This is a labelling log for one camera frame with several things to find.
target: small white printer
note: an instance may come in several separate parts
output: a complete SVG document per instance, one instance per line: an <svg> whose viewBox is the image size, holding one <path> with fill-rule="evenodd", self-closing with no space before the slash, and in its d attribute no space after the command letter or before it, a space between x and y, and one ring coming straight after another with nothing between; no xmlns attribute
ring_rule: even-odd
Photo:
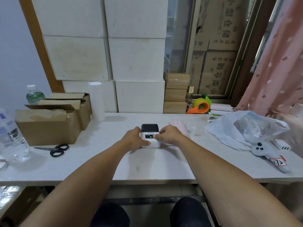
<svg viewBox="0 0 303 227"><path fill-rule="evenodd" d="M161 145L161 140L156 140L153 135L159 134L158 124L142 124L141 139L150 141L149 146L141 146L142 148L158 148Z"/></svg>

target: white paper roll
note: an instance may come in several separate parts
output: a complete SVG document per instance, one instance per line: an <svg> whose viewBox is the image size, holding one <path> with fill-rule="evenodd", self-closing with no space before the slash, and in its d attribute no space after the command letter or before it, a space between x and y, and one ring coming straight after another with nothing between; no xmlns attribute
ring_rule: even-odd
<svg viewBox="0 0 303 227"><path fill-rule="evenodd" d="M102 122L105 119L104 103L102 98L102 83L90 82L89 95L92 104L93 119Z"/></svg>
<svg viewBox="0 0 303 227"><path fill-rule="evenodd" d="M215 114L215 115L226 115L228 113L231 113L231 111L218 111L218 110L210 110L210 114Z"/></svg>
<svg viewBox="0 0 303 227"><path fill-rule="evenodd" d="M210 105L210 109L219 111L232 111L232 106L230 106L229 104L212 103Z"/></svg>

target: dark pants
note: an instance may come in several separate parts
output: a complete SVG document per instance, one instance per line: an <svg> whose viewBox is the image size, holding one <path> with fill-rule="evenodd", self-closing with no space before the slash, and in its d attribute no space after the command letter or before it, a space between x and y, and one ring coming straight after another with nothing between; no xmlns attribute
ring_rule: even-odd
<svg viewBox="0 0 303 227"><path fill-rule="evenodd" d="M171 227L211 227L208 215L197 200L181 198L169 216ZM91 227L129 227L125 210L116 203L105 203L95 213Z"/></svg>

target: clear water bottle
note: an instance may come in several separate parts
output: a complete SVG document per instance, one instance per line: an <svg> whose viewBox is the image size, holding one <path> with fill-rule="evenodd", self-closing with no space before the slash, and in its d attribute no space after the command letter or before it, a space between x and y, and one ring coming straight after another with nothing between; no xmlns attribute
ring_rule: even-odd
<svg viewBox="0 0 303 227"><path fill-rule="evenodd" d="M13 118L0 108L0 154L8 162L29 159L29 146Z"/></svg>
<svg viewBox="0 0 303 227"><path fill-rule="evenodd" d="M36 85L28 85L27 90L26 99L29 104L37 105L40 100L45 99L44 94L37 90Z"/></svg>

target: hand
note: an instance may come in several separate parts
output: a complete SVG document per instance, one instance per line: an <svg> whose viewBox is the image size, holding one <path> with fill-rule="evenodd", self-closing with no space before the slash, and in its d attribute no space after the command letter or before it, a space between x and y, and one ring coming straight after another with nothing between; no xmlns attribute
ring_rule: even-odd
<svg viewBox="0 0 303 227"><path fill-rule="evenodd" d="M184 135L180 132L180 130L173 126L167 125L160 130L160 134L153 135L154 139L157 140L164 140L168 144L172 144L177 146L179 143L180 138L184 137Z"/></svg>
<svg viewBox="0 0 303 227"><path fill-rule="evenodd" d="M138 150L141 146L149 146L150 141L143 140L140 137L141 129L136 126L133 130L127 131L127 133L121 139L128 146L128 151Z"/></svg>

